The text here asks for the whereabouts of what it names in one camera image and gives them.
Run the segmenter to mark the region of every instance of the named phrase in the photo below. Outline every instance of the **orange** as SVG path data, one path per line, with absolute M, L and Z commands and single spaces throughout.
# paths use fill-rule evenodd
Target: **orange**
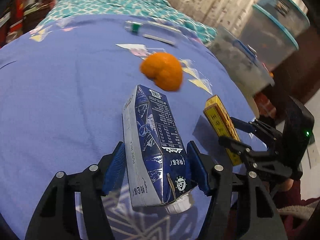
M 182 83 L 182 68 L 175 56 L 157 52 L 148 56 L 140 65 L 140 71 L 165 91 L 177 91 Z

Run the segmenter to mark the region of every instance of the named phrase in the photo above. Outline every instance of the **teal blanket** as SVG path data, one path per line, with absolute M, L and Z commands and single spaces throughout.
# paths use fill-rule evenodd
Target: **teal blanket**
M 56 0 L 54 8 L 39 25 L 80 14 L 127 14 L 167 20 L 196 32 L 204 44 L 216 36 L 214 28 L 177 11 L 167 0 Z

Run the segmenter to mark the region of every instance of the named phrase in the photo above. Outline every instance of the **yellow box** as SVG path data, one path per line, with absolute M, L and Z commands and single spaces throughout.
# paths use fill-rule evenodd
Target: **yellow box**
M 235 127 L 228 115 L 228 112 L 224 108 L 220 98 L 217 95 L 209 98 L 205 103 L 203 113 L 211 126 L 214 128 L 218 136 L 228 136 L 232 137 L 235 140 L 240 141 L 238 133 L 236 132 Z M 232 165 L 236 166 L 241 164 L 241 159 L 239 155 L 231 152 L 229 149 L 226 149 Z

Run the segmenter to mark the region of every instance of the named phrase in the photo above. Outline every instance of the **clear storage box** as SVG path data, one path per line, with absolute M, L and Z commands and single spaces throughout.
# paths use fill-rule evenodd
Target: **clear storage box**
M 294 37 L 310 26 L 306 14 L 292 0 L 257 0 L 257 4 L 276 18 Z
M 217 36 L 209 49 L 246 95 L 253 96 L 269 84 L 275 84 L 255 54 L 221 25 L 218 26 Z
M 252 47 L 258 59 L 273 71 L 299 46 L 288 30 L 259 5 L 254 4 L 249 14 L 238 39 Z

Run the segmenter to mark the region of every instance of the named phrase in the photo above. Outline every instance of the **maroon cloth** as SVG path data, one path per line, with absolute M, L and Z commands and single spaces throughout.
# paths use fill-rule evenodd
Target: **maroon cloth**
M 278 192 L 273 198 L 278 209 L 288 206 L 306 206 L 320 198 L 310 198 L 302 200 L 300 194 L 300 180 L 294 181 L 292 188 L 285 192 Z M 298 219 L 292 215 L 281 216 L 288 240 L 294 240 L 299 235 L 301 229 L 306 225 L 307 221 Z

